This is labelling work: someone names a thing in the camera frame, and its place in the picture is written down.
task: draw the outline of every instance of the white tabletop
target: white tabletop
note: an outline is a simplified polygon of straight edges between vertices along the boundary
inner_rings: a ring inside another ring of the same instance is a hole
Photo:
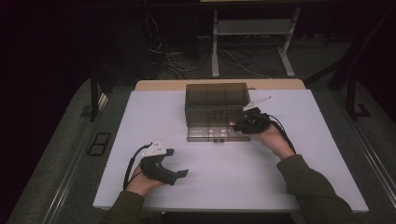
[[[278,118],[297,153],[324,174],[355,212],[368,211],[311,91],[255,90],[250,100],[272,96],[260,105]],[[122,190],[130,158],[143,145],[162,140],[175,154],[163,166],[190,169],[174,186],[156,188],[146,198],[150,211],[292,212],[294,197],[286,194],[279,159],[256,139],[235,143],[187,142],[184,91],[133,91],[109,156],[93,206],[108,209]],[[134,168],[140,161],[136,158]]]

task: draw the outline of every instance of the person's left hand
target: person's left hand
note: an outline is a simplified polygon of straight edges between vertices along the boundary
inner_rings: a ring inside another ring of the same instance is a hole
[[[139,163],[136,169],[134,169],[134,173],[132,174],[132,179],[128,183],[128,186],[126,187],[125,190],[131,191],[133,193],[137,193],[145,197],[150,191],[161,185],[164,185],[164,183],[155,179],[150,179],[145,175],[143,175]]]

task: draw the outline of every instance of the plastic storage box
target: plastic storage box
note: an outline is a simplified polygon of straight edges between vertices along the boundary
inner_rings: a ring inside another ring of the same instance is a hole
[[[185,114],[189,142],[246,142],[230,121],[243,119],[242,107],[250,102],[246,83],[189,84]]]

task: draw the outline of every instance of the human arm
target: human arm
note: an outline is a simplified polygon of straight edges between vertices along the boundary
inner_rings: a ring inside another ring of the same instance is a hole
[[[163,183],[143,175],[140,165],[134,170],[132,177],[125,191],[120,193],[113,206],[105,213],[101,223],[140,223],[139,215],[145,201],[144,197]]]
[[[277,168],[286,181],[287,193],[296,197],[306,223],[362,223],[347,202],[336,195],[328,179],[310,169],[301,155],[295,155],[273,125],[251,136],[260,138],[281,159]]]

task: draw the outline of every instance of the jacket sleeve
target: jacket sleeve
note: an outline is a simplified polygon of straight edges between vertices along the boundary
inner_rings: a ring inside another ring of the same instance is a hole
[[[145,199],[130,191],[122,191],[114,205],[108,210],[100,223],[102,224],[138,224],[139,215]]]
[[[362,223],[349,204],[336,195],[328,179],[310,169],[301,155],[287,157],[277,168],[286,181],[287,193],[296,197],[306,223]]]

